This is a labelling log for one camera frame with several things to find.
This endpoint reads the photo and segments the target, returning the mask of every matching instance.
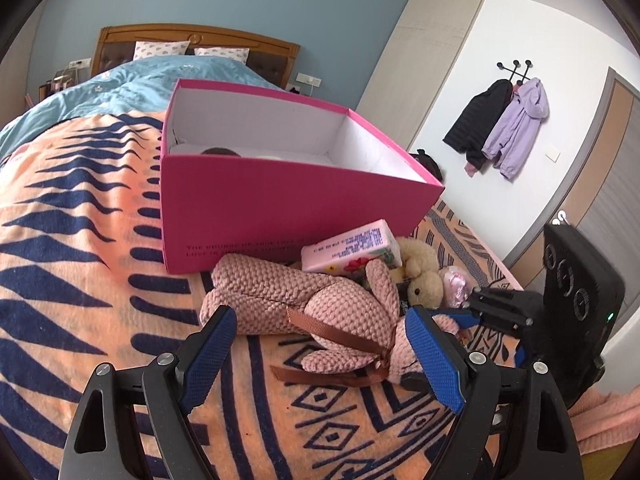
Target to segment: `beige teddy bear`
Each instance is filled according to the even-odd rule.
[[[396,238],[400,247],[402,268],[408,281],[409,304],[421,304],[436,309],[442,304],[444,289],[438,275],[440,266],[436,251],[429,244],[416,238]]]

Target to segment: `pink plush toy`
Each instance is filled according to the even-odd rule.
[[[304,371],[272,367],[283,381],[303,384],[367,386],[422,367],[404,333],[398,289],[386,265],[372,260],[366,267],[370,294],[356,282],[312,274],[240,254],[227,254],[216,265],[216,287],[200,311],[204,325],[221,304],[238,317],[238,334],[310,333],[323,346],[302,359]],[[458,326],[435,316],[442,330]],[[369,366],[366,377],[348,372]]]
[[[460,267],[445,267],[438,272],[442,279],[444,297],[442,306],[448,308],[459,307],[469,297],[473,290],[471,278]]]

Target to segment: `knitted bunny ear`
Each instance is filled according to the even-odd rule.
[[[391,279],[389,269],[382,260],[371,260],[366,267],[371,291],[395,324],[400,315],[398,288]]]
[[[334,350],[317,350],[302,359],[305,372],[316,374],[341,374],[365,367],[376,359],[373,355],[348,355]]]

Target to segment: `pink milk carton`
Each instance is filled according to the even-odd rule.
[[[302,270],[361,278],[370,260],[383,260],[390,269],[402,266],[400,247],[384,220],[302,248]]]
[[[225,148],[239,155],[203,155]],[[178,81],[162,129],[167,271],[227,253],[294,262],[302,247],[384,218],[407,236],[443,187],[356,112],[281,90]]]

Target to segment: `white patterned pillowcase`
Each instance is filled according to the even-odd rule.
[[[184,56],[190,44],[190,41],[174,41],[173,43],[137,41],[133,60],[153,56]]]
[[[223,48],[220,46],[213,46],[211,48],[196,48],[196,56],[218,56],[228,57],[234,59],[242,64],[246,64],[246,60],[249,57],[248,48]]]

